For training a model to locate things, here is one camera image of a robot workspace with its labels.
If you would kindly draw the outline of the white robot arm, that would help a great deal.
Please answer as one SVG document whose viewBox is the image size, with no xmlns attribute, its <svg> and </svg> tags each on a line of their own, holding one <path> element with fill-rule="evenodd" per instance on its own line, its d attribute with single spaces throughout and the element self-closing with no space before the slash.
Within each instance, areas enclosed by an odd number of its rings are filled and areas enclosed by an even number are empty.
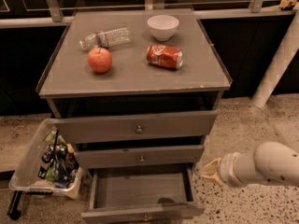
<svg viewBox="0 0 299 224">
<path fill-rule="evenodd" d="M 299 153 L 278 142 L 266 142 L 247 153 L 228 153 L 207 164 L 202 177 L 219 186 L 299 187 Z"/>
</svg>

